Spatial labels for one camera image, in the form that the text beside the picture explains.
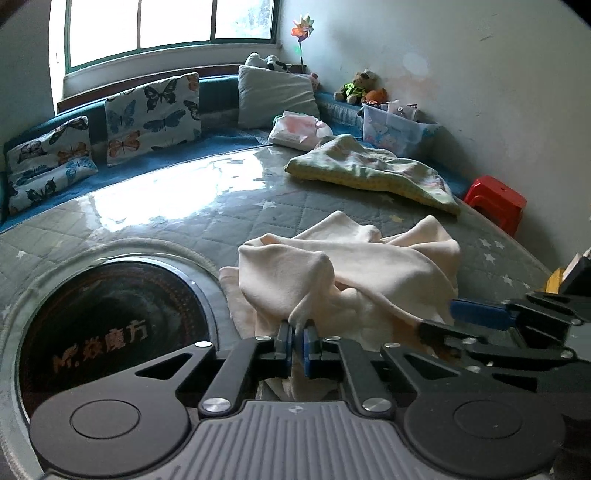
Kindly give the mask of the blue bench sofa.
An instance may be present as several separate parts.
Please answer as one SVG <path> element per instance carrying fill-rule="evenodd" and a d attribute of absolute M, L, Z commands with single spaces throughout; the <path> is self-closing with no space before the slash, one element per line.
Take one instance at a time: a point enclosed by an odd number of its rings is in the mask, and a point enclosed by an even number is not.
<path fill-rule="evenodd" d="M 266 144 L 269 129 L 238 128 L 238 78 L 235 75 L 202 79 L 199 107 L 202 133 L 195 141 L 185 146 L 168 147 L 162 153 L 139 156 L 121 166 L 109 167 L 106 164 L 107 121 L 103 99 L 62 113 L 9 140 L 3 146 L 4 152 L 46 134 L 70 120 L 85 117 L 89 121 L 92 159 L 98 167 L 98 173 L 14 215 L 8 213 L 8 194 L 2 193 L 1 229 L 5 231 L 56 205 L 144 173 L 184 161 Z"/>

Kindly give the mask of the teddy bear in green vest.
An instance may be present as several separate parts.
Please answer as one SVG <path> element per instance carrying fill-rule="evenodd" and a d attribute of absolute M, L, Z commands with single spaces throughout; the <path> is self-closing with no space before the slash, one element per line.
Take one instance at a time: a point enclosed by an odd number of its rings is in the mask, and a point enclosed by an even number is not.
<path fill-rule="evenodd" d="M 370 70 L 356 72 L 352 81 L 343 84 L 341 89 L 335 91 L 334 99 L 349 105 L 360 105 L 363 98 L 377 85 L 378 77 Z"/>

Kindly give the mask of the colourful pinwheel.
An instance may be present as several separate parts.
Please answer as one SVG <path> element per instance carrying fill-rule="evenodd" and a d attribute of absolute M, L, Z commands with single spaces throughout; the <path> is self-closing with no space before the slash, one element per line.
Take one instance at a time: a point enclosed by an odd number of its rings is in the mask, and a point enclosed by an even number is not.
<path fill-rule="evenodd" d="M 294 21 L 294 26 L 290 30 L 290 35 L 297 40 L 297 55 L 300 58 L 301 70 L 304 70 L 304 54 L 303 54 L 303 43 L 305 40 L 310 38 L 314 32 L 314 20 L 311 19 L 310 15 L 301 16 L 300 20 Z"/>

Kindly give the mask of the black white plush toy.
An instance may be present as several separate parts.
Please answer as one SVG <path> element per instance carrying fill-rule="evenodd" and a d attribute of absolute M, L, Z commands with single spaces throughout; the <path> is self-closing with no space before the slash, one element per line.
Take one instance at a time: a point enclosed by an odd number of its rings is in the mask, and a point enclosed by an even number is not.
<path fill-rule="evenodd" d="M 247 57 L 245 60 L 245 66 L 263 68 L 271 71 L 284 73 L 290 72 L 291 67 L 290 64 L 283 62 L 276 55 L 262 57 L 259 55 L 259 53 L 256 52 L 252 52 L 249 54 L 249 57 Z"/>

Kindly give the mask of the grey quilted star table cover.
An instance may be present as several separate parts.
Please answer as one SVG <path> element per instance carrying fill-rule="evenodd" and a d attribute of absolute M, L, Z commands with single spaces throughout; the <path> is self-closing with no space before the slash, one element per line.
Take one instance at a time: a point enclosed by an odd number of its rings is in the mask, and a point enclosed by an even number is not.
<path fill-rule="evenodd" d="M 39 479 L 15 366 L 37 303 L 101 259 L 154 253 L 211 271 L 238 261 L 243 242 L 291 237 L 335 211 L 392 236 L 430 214 L 415 201 L 291 178 L 293 151 L 260 147 L 183 162 L 69 200 L 1 235 L 1 475 Z"/>

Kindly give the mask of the pink white folded cloth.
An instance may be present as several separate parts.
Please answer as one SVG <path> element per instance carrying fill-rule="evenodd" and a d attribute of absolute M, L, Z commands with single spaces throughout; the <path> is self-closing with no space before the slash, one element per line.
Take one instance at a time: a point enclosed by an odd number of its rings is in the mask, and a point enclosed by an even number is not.
<path fill-rule="evenodd" d="M 267 140 L 273 145 L 310 152 L 332 135 L 332 128 L 317 117 L 284 111 L 273 120 L 273 129 Z"/>

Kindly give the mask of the small butterfly cushion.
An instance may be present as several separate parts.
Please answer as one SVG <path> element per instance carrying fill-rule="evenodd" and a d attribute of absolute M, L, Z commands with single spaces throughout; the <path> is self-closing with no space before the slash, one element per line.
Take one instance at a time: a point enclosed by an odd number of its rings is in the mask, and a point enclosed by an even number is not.
<path fill-rule="evenodd" d="M 15 215 L 98 173 L 89 121 L 79 116 L 6 154 L 8 211 Z"/>

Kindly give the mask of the red plastic stool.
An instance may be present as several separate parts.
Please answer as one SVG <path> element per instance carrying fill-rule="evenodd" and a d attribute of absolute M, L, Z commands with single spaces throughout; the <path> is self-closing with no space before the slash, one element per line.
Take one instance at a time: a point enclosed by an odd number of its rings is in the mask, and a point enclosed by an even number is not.
<path fill-rule="evenodd" d="M 527 205 L 521 194 L 492 176 L 477 178 L 464 202 L 510 236 L 516 234 Z"/>

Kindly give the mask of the clear plastic storage box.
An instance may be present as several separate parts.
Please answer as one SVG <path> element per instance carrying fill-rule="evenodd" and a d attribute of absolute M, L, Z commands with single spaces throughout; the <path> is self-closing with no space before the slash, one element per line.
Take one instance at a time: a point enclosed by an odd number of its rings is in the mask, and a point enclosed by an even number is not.
<path fill-rule="evenodd" d="M 429 157 L 439 129 L 438 123 L 416 122 L 373 106 L 363 108 L 363 141 L 398 157 Z"/>

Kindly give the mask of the green floral folded blanket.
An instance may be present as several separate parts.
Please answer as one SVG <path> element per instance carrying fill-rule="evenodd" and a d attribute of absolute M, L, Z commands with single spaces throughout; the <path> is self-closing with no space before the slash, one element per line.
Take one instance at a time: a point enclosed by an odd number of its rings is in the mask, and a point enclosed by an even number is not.
<path fill-rule="evenodd" d="M 437 170 L 420 161 L 363 146 L 353 136 L 331 136 L 308 153 L 290 159 L 286 172 L 358 190 L 385 192 L 459 215 L 460 206 Z"/>

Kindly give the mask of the black round cooktop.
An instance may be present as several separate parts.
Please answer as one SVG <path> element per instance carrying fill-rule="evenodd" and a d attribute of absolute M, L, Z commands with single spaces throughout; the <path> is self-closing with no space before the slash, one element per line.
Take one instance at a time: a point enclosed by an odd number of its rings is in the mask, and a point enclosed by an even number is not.
<path fill-rule="evenodd" d="M 26 414 L 51 396 L 200 340 L 214 342 L 201 289 L 174 267 L 107 262 L 64 282 L 39 306 L 18 357 Z"/>

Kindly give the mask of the large butterfly cushion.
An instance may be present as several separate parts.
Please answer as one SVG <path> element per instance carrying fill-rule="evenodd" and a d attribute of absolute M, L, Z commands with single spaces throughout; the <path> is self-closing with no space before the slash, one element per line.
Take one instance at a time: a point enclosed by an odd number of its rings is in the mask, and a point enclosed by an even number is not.
<path fill-rule="evenodd" d="M 147 83 L 105 101 L 106 161 L 116 166 L 200 137 L 199 76 Z"/>

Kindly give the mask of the grey plain cushion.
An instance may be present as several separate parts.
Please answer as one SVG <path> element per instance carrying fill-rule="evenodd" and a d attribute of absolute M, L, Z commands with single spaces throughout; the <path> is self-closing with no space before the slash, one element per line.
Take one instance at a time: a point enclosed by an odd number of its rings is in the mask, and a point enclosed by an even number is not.
<path fill-rule="evenodd" d="M 308 77 L 242 65 L 238 68 L 238 127 L 263 129 L 283 111 L 318 117 Z"/>

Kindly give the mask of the orange plush toy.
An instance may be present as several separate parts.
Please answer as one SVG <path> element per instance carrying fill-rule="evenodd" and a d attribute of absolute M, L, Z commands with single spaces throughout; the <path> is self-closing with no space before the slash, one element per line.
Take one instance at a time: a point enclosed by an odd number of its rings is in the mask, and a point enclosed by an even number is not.
<path fill-rule="evenodd" d="M 363 103 L 379 108 L 388 102 L 388 93 L 385 88 L 367 91 L 363 96 Z"/>

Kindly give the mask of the cream fleece garment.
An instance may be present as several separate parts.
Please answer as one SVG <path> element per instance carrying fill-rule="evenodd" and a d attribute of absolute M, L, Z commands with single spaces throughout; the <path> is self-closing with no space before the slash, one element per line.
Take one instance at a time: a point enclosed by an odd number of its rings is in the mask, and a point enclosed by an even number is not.
<path fill-rule="evenodd" d="M 385 237 L 335 211 L 293 238 L 246 241 L 238 265 L 221 268 L 218 278 L 243 338 L 276 335 L 283 321 L 301 331 L 311 320 L 320 336 L 366 350 L 398 342 L 431 355 L 418 327 L 453 324 L 460 257 L 459 243 L 431 215 Z"/>

